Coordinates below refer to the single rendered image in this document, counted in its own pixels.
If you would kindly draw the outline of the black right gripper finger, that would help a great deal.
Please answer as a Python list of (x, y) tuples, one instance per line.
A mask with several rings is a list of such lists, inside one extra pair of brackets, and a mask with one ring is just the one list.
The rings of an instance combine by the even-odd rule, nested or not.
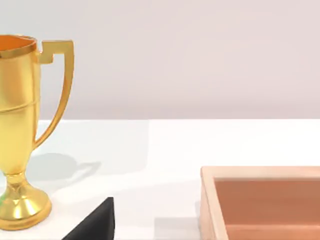
[(62, 240), (114, 240), (114, 198), (106, 198)]

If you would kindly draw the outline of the gold trophy cup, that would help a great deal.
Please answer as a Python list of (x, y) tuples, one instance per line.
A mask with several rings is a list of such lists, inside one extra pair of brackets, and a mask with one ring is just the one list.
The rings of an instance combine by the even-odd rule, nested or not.
[[(63, 88), (56, 113), (37, 137), (41, 65), (55, 54), (64, 57)], [(51, 212), (48, 195), (30, 185), (26, 168), (33, 150), (55, 130), (66, 109), (74, 75), (74, 43), (37, 40), (25, 35), (0, 35), (0, 172), (6, 188), (0, 195), (0, 229), (16, 231), (43, 221)]]

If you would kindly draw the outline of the shallow salmon-coloured box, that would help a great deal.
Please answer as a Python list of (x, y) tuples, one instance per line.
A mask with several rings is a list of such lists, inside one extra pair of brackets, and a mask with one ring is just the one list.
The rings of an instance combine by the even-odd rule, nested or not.
[(203, 166), (201, 240), (320, 240), (320, 166)]

